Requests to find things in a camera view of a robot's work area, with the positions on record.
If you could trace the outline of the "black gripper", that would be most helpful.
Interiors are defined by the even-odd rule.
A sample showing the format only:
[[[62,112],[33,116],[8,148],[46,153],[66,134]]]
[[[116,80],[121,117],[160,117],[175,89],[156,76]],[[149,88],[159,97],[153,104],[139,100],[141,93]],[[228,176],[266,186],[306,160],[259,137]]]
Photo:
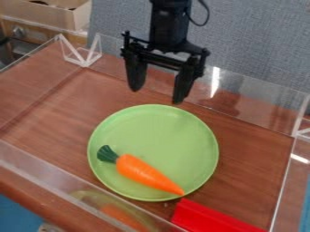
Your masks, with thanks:
[[[204,72],[205,59],[211,52],[197,47],[188,40],[172,47],[157,45],[147,37],[123,32],[121,57],[127,74],[127,82],[133,92],[144,85],[148,65],[179,71],[173,80],[172,103],[179,104],[188,96],[196,77]],[[192,66],[181,66],[189,59],[196,59]]]

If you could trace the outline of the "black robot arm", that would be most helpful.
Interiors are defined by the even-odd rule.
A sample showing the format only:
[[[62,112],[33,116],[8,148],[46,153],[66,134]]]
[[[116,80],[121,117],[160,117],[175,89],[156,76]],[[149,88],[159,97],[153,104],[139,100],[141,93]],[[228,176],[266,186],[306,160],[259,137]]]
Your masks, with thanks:
[[[121,57],[127,82],[133,92],[144,85],[148,64],[177,71],[173,80],[172,103],[181,103],[192,84],[204,72],[205,58],[211,52],[187,40],[188,23],[197,24],[189,17],[191,0],[149,0],[151,19],[148,38],[137,38],[123,32]]]

